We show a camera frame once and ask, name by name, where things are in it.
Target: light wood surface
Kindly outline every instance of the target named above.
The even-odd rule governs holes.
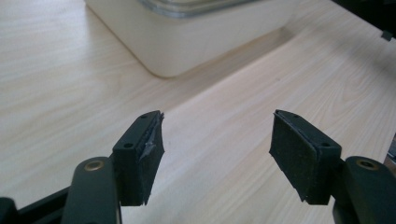
[[[140,115],[165,113],[147,206],[124,223],[333,223],[268,153],[289,110],[382,161],[396,132],[396,43],[328,0],[188,74],[151,75],[82,0],[0,1],[0,195],[19,208],[70,184]]]

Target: wooden table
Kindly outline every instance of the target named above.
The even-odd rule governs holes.
[[[383,161],[396,132],[396,44],[328,0],[182,77],[151,75],[82,0],[0,2],[0,195],[19,208],[70,184],[141,114],[165,113],[147,206],[124,223],[333,223],[268,153],[278,109],[342,158]]]

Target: white plastic box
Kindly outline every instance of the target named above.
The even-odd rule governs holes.
[[[299,0],[86,0],[147,69],[175,77],[285,25]]]

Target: white container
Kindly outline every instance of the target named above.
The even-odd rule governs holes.
[[[147,69],[175,77],[286,24],[299,0],[86,0]]]

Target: box lid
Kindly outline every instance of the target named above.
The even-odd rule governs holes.
[[[188,18],[266,0],[138,0],[148,9],[172,18]]]

